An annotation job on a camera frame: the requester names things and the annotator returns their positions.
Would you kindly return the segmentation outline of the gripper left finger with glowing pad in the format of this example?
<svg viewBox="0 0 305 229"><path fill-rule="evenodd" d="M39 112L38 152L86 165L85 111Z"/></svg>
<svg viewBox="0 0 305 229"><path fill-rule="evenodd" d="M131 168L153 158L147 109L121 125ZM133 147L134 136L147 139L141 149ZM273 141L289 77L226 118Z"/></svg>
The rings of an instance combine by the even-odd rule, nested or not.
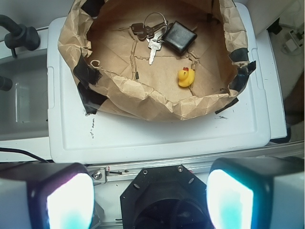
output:
<svg viewBox="0 0 305 229"><path fill-rule="evenodd" d="M80 163L2 163L2 229L88 229L94 187Z"/></svg>

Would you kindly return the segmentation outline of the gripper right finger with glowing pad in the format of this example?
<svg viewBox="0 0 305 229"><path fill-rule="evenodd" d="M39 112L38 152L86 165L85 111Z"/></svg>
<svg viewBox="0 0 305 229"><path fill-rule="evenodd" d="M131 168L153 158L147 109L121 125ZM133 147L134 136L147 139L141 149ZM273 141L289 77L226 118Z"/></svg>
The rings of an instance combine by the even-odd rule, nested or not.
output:
<svg viewBox="0 0 305 229"><path fill-rule="evenodd" d="M303 229L305 160L218 158L207 179L206 199L216 229Z"/></svg>

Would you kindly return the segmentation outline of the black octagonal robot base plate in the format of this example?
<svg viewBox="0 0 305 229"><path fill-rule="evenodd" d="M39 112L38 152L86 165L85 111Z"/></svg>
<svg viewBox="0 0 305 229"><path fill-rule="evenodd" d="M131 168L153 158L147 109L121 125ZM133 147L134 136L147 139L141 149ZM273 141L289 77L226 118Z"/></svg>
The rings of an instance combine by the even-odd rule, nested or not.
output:
<svg viewBox="0 0 305 229"><path fill-rule="evenodd" d="M120 196L125 229L212 229L207 185L183 165L143 168Z"/></svg>

